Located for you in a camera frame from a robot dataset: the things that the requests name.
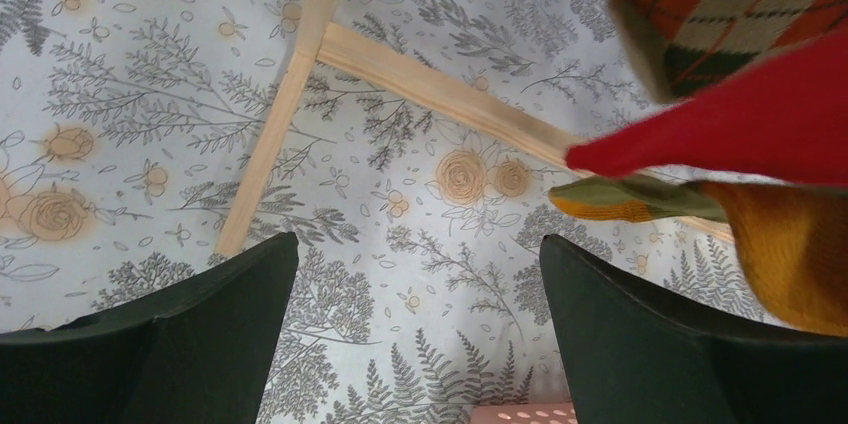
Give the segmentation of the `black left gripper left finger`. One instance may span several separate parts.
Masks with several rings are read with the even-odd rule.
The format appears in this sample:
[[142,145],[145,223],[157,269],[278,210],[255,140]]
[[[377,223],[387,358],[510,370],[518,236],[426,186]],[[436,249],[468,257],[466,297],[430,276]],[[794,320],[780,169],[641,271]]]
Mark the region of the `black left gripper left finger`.
[[52,330],[1,338],[5,423],[252,423],[298,267],[276,235]]

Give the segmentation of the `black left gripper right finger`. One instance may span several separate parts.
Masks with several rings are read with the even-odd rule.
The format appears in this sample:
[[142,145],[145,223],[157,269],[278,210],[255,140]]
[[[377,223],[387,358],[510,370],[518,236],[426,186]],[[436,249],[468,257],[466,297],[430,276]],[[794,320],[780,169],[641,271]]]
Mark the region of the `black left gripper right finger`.
[[539,260],[579,422],[846,421],[845,339],[700,304],[558,235]]

